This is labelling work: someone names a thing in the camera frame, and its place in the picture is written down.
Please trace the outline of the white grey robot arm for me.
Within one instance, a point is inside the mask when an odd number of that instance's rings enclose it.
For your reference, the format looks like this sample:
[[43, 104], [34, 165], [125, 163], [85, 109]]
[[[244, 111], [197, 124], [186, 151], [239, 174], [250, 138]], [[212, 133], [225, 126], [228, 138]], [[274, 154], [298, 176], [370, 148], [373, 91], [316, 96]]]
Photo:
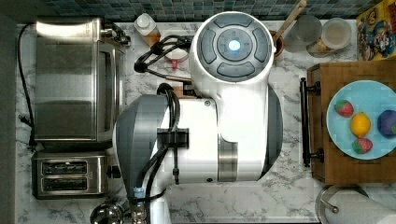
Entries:
[[113, 133], [133, 224], [170, 224], [170, 184], [254, 181], [269, 141], [268, 77], [276, 47], [247, 13], [221, 12], [189, 38], [195, 98], [166, 83], [125, 108]]

